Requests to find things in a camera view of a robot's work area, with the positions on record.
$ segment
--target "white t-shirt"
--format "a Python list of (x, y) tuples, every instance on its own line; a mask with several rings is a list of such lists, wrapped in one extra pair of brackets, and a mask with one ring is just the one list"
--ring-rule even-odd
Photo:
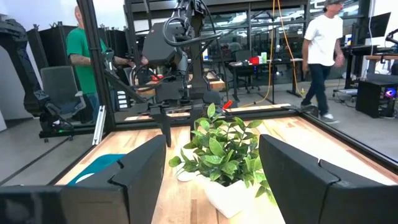
[(335, 16), (330, 19), (318, 16), (308, 25), (304, 38), (311, 40), (308, 50), (308, 63), (332, 66), (336, 40), (343, 37), (343, 20)]

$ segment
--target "jeans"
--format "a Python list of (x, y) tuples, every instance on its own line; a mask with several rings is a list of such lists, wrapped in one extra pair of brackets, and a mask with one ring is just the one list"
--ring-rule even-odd
[[(115, 111), (116, 104), (115, 104), (115, 91), (111, 90), (109, 91), (110, 97), (111, 97), (111, 103), (112, 103), (112, 110)], [(100, 112), (100, 100), (98, 98), (97, 93), (89, 93), (87, 94), (87, 98), (91, 103), (91, 106), (93, 107), (93, 121), (94, 123), (97, 122), (97, 117), (98, 113)]]
[(320, 115), (323, 116), (328, 113), (329, 107), (325, 94), (325, 80), (330, 74), (331, 66), (324, 66), (321, 64), (309, 64), (311, 72), (311, 87), (302, 101), (302, 105), (310, 105), (313, 96), (317, 96), (318, 109)]

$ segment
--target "potted plant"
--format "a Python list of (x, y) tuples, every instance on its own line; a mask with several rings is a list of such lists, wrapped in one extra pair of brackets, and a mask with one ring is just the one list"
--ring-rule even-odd
[[(265, 193), (275, 203), (262, 170), (258, 137), (250, 132), (262, 122), (251, 121), (245, 125), (243, 120), (234, 117), (232, 123), (227, 123), (220, 117), (211, 104), (207, 118), (195, 121), (192, 141), (183, 147), (180, 156), (169, 160), (169, 166), (180, 167), (177, 173), (199, 173), (206, 177), (206, 196), (227, 218), (243, 210), (254, 196)], [(192, 155), (187, 157), (186, 150), (192, 150)]]

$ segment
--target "teal cloth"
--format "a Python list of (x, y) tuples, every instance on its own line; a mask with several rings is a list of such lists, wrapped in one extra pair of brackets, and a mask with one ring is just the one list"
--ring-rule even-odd
[(79, 175), (77, 175), (69, 184), (67, 185), (75, 185), (76, 181), (87, 174), (96, 174), (101, 170), (105, 169), (107, 166), (116, 162), (118, 159), (121, 159), (125, 154), (108, 154), (97, 158), (94, 162), (92, 162), (86, 169), (84, 169)]

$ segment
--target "white pot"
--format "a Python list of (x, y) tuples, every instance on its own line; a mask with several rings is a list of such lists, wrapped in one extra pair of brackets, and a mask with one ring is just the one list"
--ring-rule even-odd
[[(191, 160), (194, 159), (194, 155), (193, 155), (194, 149), (184, 149), (184, 148), (182, 148), (182, 151), (184, 152), (184, 155), (188, 159), (191, 159)], [(177, 152), (176, 156), (179, 156), (181, 158), (181, 161), (183, 161), (182, 156), (180, 154), (180, 151)], [(178, 165), (175, 168), (175, 170), (176, 170), (176, 172), (178, 172), (177, 173), (178, 174), (177, 179), (179, 181), (188, 182), (188, 181), (193, 180), (199, 174), (199, 172), (189, 173), (189, 172), (182, 171), (182, 167), (184, 166), (184, 164), (185, 163), (181, 163), (180, 165)]]
[(205, 181), (205, 193), (210, 203), (226, 218), (231, 218), (254, 203), (256, 190), (246, 188), (242, 180), (224, 187), (210, 179)]

